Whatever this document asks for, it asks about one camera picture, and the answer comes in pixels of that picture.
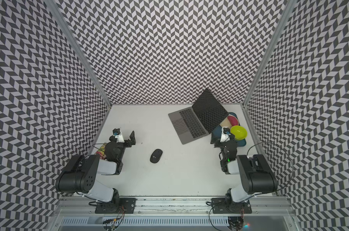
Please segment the grey laptop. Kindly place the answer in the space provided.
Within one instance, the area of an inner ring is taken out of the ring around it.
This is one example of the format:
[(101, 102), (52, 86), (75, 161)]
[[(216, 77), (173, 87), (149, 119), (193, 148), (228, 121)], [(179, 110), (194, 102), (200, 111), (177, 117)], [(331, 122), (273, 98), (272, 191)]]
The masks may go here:
[(228, 112), (206, 88), (191, 107), (168, 114), (181, 144), (188, 144), (211, 134)]

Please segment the lime green bowl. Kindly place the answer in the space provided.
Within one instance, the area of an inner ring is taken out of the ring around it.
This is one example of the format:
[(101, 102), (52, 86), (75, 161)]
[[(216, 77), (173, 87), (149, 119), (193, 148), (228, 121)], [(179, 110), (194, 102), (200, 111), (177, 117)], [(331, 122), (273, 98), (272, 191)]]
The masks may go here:
[(233, 126), (230, 132), (235, 136), (235, 140), (237, 141), (244, 140), (248, 135), (247, 130), (242, 126)]

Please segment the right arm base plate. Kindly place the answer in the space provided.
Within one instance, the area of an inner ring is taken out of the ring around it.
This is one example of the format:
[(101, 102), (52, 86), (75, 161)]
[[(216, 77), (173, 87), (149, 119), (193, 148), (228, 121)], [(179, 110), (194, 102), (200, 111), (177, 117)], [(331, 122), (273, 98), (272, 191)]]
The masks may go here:
[(211, 207), (214, 214), (251, 214), (252, 209), (250, 202), (226, 202), (225, 198), (212, 198)]

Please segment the black wireless mouse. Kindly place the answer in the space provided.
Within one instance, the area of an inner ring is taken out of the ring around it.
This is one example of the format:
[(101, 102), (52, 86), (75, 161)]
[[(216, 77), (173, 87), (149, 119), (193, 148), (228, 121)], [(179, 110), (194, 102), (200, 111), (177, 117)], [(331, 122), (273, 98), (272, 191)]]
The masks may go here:
[(156, 149), (150, 156), (150, 162), (156, 164), (160, 161), (163, 151), (161, 149)]

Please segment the beige plate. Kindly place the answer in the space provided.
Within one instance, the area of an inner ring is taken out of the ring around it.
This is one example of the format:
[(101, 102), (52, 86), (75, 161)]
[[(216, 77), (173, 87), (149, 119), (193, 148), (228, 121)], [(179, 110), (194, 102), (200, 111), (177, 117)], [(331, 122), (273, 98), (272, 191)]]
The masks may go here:
[(228, 120), (227, 117), (220, 123), (220, 126), (221, 126), (222, 128), (229, 128), (229, 129), (232, 128), (232, 124), (231, 124), (231, 122)]

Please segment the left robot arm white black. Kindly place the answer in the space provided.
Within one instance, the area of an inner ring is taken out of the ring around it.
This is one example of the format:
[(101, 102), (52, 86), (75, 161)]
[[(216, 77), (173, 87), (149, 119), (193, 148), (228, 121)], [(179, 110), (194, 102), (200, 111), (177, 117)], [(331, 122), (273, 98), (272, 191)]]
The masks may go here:
[(114, 129), (113, 135), (105, 145), (102, 159), (99, 154), (74, 155), (56, 180), (56, 190), (61, 193), (80, 193), (91, 200), (96, 214), (133, 214), (136, 198), (120, 198), (115, 188), (99, 182), (98, 175), (116, 176), (123, 168), (123, 156), (126, 148), (136, 145), (135, 132), (124, 139), (120, 129)]

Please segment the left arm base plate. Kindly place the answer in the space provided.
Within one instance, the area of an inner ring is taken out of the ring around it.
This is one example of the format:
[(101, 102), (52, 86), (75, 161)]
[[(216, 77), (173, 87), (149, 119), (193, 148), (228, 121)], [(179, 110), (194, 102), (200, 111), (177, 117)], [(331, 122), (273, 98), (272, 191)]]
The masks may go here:
[(97, 203), (95, 214), (133, 214), (136, 198), (121, 198), (119, 203)]

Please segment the teal tray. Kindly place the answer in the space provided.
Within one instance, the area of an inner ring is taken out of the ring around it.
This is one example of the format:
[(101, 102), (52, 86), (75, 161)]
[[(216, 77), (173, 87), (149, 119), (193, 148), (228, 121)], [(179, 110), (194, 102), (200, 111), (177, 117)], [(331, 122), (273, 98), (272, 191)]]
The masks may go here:
[(233, 112), (229, 112), (227, 118), (212, 132), (211, 144), (226, 142), (231, 139), (231, 135), (224, 134), (224, 129), (230, 130), (230, 133), (235, 138), (238, 146), (244, 147), (246, 145), (246, 137), (248, 133), (246, 129), (240, 125), (237, 115)]

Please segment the Fox's candy bag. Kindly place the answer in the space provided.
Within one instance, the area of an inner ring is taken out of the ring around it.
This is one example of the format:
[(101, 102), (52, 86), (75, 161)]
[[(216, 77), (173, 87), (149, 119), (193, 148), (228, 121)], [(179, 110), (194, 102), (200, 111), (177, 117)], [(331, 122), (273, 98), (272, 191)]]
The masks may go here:
[(105, 147), (106, 147), (107, 143), (102, 143), (101, 147), (99, 147), (97, 149), (97, 151), (95, 152), (96, 155), (99, 155), (101, 159), (105, 160), (106, 159), (106, 155), (105, 155)]

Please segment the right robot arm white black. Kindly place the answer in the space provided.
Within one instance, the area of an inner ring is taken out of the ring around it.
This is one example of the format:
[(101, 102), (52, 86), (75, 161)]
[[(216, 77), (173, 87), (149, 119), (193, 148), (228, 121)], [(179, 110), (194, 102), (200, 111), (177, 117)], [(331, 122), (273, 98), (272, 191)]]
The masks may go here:
[(211, 144), (220, 148), (222, 172), (238, 175), (241, 179), (241, 184), (228, 189), (224, 198), (212, 198), (210, 206), (213, 213), (250, 214), (249, 200), (252, 197), (277, 191), (278, 181), (264, 155), (239, 155), (238, 141), (229, 135), (212, 135)]

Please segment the aluminium front rail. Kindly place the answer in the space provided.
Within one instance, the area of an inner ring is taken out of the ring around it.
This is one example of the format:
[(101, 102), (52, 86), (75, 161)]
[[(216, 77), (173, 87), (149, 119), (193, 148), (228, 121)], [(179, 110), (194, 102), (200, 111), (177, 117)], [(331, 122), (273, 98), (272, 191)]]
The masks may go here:
[[(126, 216), (205, 216), (209, 214), (211, 196), (137, 196), (133, 214)], [(91, 200), (85, 197), (62, 197), (53, 216), (98, 216)], [(257, 196), (249, 200), (252, 213), (245, 216), (294, 216), (295, 213), (287, 197)]]

